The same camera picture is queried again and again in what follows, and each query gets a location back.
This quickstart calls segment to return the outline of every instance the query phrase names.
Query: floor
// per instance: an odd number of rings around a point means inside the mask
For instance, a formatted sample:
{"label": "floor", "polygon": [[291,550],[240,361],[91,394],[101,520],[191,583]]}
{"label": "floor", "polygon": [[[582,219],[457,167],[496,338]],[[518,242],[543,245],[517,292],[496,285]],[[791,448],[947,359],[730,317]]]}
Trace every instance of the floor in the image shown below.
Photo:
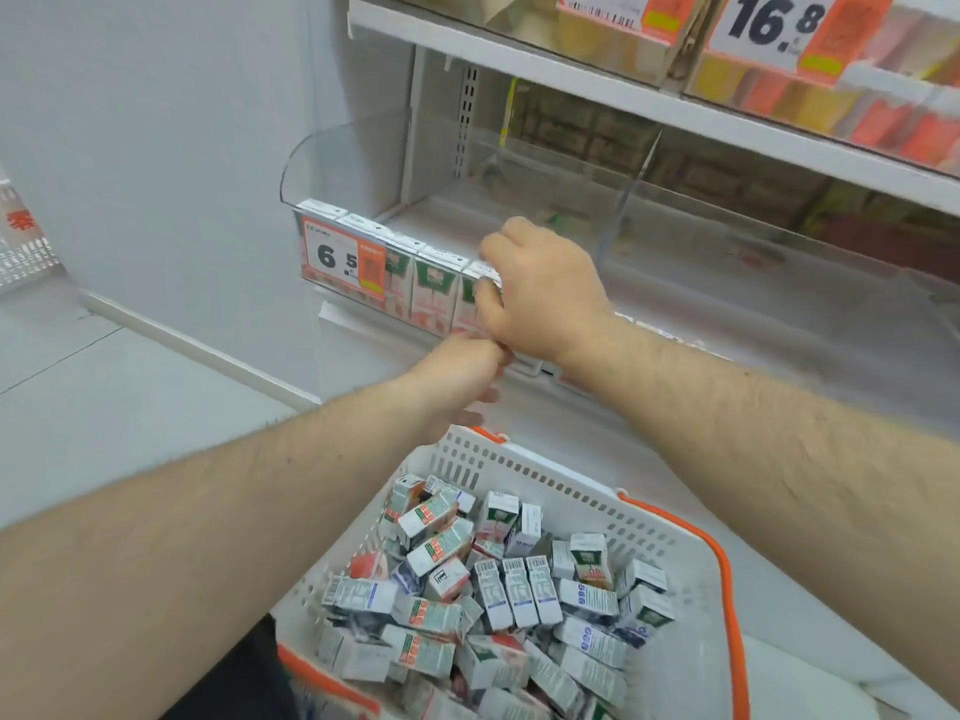
{"label": "floor", "polygon": [[[0,528],[293,414],[75,294],[60,272],[0,295]],[[859,688],[745,642],[754,720],[878,720]]]}

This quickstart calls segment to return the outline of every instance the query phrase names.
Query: white plastic basket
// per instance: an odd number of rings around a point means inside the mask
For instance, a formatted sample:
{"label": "white plastic basket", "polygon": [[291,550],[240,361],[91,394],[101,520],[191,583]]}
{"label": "white plastic basket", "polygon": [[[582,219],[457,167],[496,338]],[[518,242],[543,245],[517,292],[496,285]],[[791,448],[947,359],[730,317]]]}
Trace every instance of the white plastic basket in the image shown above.
{"label": "white plastic basket", "polygon": [[[613,567],[631,557],[666,571],[677,620],[632,651],[625,718],[748,720],[743,644],[734,612],[730,564],[709,535],[653,506],[615,492],[523,447],[482,430],[452,427],[420,447],[397,474],[435,474],[477,496],[496,490],[543,507],[545,531],[606,533]],[[351,686],[315,664],[318,645],[311,597],[358,552],[377,547],[388,485],[326,555],[273,610],[280,655],[294,677],[360,709],[367,717],[403,717],[376,688]]]}

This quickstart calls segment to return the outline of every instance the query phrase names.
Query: forearm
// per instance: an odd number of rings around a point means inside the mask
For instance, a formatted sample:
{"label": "forearm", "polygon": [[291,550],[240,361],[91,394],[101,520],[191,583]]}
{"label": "forearm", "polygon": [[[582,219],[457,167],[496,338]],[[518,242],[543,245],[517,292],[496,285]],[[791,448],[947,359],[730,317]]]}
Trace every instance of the forearm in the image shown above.
{"label": "forearm", "polygon": [[568,367],[703,503],[960,706],[960,448],[612,320]]}
{"label": "forearm", "polygon": [[423,438],[409,397],[372,386],[0,533],[5,714],[159,717]]}

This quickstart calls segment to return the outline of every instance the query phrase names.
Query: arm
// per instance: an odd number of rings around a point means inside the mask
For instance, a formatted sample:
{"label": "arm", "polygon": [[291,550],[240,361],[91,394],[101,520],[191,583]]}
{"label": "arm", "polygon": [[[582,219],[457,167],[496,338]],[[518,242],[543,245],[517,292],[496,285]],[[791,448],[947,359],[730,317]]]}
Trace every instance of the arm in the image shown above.
{"label": "arm", "polygon": [[525,219],[481,252],[508,346],[617,410],[707,508],[960,708],[960,446],[613,315],[587,253]]}
{"label": "arm", "polygon": [[398,379],[0,532],[2,714],[156,720],[414,447],[479,423],[461,410],[496,399],[504,355],[450,338]]}

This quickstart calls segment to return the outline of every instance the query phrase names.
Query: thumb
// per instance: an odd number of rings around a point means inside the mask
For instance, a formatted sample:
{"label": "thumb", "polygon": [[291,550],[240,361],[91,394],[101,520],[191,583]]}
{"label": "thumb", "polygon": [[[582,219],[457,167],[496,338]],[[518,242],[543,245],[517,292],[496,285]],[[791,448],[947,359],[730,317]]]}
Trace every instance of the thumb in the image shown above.
{"label": "thumb", "polygon": [[493,280],[488,278],[480,280],[474,294],[474,302],[486,330],[493,338],[503,341],[504,331],[507,329],[507,312],[500,299],[500,290]]}

